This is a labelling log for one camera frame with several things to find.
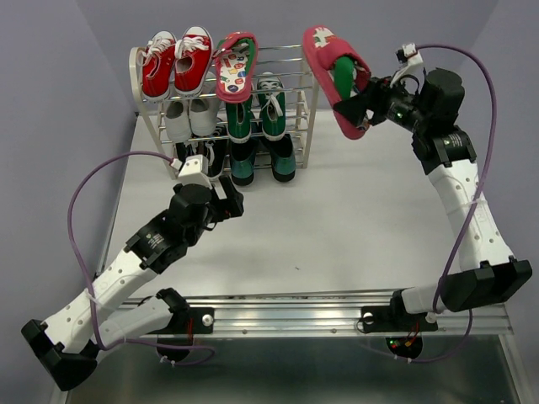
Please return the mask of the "dark green loafer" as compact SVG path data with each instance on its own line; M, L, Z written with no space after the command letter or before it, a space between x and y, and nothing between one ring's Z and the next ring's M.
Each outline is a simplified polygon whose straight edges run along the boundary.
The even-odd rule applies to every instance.
M263 137L262 143L270 154L273 177L281 183L290 182L296 174L296 152L291 136L284 134L278 141Z
M231 144L231 177L236 185L248 186L253 182L257 147L257 142L254 139L250 139L245 143Z

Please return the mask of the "green canvas sneaker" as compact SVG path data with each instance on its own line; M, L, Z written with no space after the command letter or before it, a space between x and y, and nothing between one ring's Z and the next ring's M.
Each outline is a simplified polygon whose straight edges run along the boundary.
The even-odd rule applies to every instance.
M286 93L279 77L264 72L256 83L260 105L260 127L269 141L279 141L286 133Z
M250 138L252 101L253 96L250 96L246 101L241 103L226 103L227 130L231 141L234 143L243 144Z

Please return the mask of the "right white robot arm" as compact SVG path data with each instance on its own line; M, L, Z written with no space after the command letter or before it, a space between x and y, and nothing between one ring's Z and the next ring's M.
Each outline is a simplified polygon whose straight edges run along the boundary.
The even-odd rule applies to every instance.
M422 87L409 93L403 84L373 77L366 89L334 105L353 124L390 120L412 134L412 148L435 188L455 236L451 259L459 272L443 269L431 286L397 290L384 306L365 306L360 332L435 331L437 314L506 302L532 275L501 236L482 191L477 155L468 134L456 125L465 89L454 72L436 68Z

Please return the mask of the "pink flip flop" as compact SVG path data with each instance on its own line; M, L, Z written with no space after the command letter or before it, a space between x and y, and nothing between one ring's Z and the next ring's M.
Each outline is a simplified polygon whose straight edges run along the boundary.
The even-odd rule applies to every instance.
M346 40L327 26L319 24L306 29L302 47L331 108L367 86L371 69Z
M216 69L216 96L228 104L246 102L251 96L258 42L248 31L229 34L213 53Z

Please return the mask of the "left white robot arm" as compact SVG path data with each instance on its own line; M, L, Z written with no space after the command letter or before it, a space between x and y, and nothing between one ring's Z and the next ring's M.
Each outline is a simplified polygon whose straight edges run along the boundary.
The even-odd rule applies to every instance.
M211 184L175 185L169 207L126 242L90 287L56 314L22 327L24 339L61 391L81 385L97 368L100 353L144 334L166 329L185 333L175 347L184 359L192 351L193 333L211 332L202 318L213 311L191 308L172 288L159 290L120 316L113 314L135 291L183 258L203 232L243 215L243 195L229 177L219 182L224 198Z

